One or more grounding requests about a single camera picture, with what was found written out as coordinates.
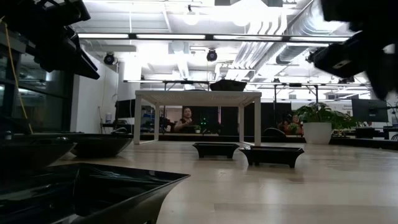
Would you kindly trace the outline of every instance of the green leaves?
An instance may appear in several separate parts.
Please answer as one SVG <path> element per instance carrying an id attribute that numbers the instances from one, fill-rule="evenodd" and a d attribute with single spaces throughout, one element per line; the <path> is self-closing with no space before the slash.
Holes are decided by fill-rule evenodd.
<path id="1" fill-rule="evenodd" d="M 357 126 L 357 122 L 348 114 L 332 111 L 325 103 L 310 103 L 302 106 L 296 112 L 300 121 L 331 123 L 333 129 L 348 129 Z"/>

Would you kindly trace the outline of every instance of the computer monitor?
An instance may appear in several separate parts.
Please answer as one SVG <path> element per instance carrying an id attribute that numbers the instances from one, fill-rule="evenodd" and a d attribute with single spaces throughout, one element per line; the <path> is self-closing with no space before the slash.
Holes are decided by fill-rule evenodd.
<path id="1" fill-rule="evenodd" d="M 387 103 L 382 100 L 352 99 L 353 116 L 357 121 L 388 122 Z"/>

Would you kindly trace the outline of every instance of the black tray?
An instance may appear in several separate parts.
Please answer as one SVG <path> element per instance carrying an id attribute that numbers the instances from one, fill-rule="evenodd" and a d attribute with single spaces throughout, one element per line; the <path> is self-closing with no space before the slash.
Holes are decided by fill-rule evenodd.
<path id="1" fill-rule="evenodd" d="M 68 138 L 77 143 L 71 153 L 84 158 L 114 157 L 132 141 L 130 135 L 114 134 L 77 134 Z"/>
<path id="2" fill-rule="evenodd" d="M 46 167 L 75 146 L 65 138 L 3 140 L 0 142 L 0 173 Z"/>
<path id="3" fill-rule="evenodd" d="M 155 224 L 164 198 L 187 177 L 84 163 L 24 172 L 2 180 L 0 222 Z"/>
<path id="4" fill-rule="evenodd" d="M 232 159 L 234 151 L 239 145 L 233 143 L 203 143 L 198 142 L 193 145 L 198 150 L 199 158 L 204 156 L 226 156 Z"/>
<path id="5" fill-rule="evenodd" d="M 295 167 L 296 159 L 304 153 L 300 147 L 269 147 L 250 146 L 240 149 L 248 159 L 249 165 L 259 165 L 260 162 L 287 164 L 290 168 Z"/>

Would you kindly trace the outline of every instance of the table leg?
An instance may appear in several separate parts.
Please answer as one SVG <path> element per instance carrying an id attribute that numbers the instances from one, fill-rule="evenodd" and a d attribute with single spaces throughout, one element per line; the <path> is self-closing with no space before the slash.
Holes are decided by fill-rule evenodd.
<path id="1" fill-rule="evenodd" d="M 141 135 L 141 96 L 136 96 L 136 108 L 134 110 L 134 144 L 139 144 Z"/>
<path id="2" fill-rule="evenodd" d="M 254 145 L 261 145 L 261 99 L 254 99 Z"/>
<path id="3" fill-rule="evenodd" d="M 159 140 L 159 121 L 160 121 L 160 107 L 159 105 L 155 105 L 155 141 Z"/>
<path id="4" fill-rule="evenodd" d="M 244 106 L 239 107 L 239 142 L 244 142 Z"/>

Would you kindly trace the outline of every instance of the security camera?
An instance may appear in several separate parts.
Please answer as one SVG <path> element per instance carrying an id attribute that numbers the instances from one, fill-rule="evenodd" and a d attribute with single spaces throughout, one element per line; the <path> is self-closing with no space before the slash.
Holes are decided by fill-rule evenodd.
<path id="1" fill-rule="evenodd" d="M 214 62 L 217 60 L 217 53 L 215 49 L 210 49 L 209 52 L 207 53 L 207 61 L 209 62 Z"/>
<path id="2" fill-rule="evenodd" d="M 117 62 L 118 62 L 118 59 L 114 56 L 114 52 L 106 53 L 106 56 L 104 58 L 104 63 L 106 65 L 114 65 Z"/>

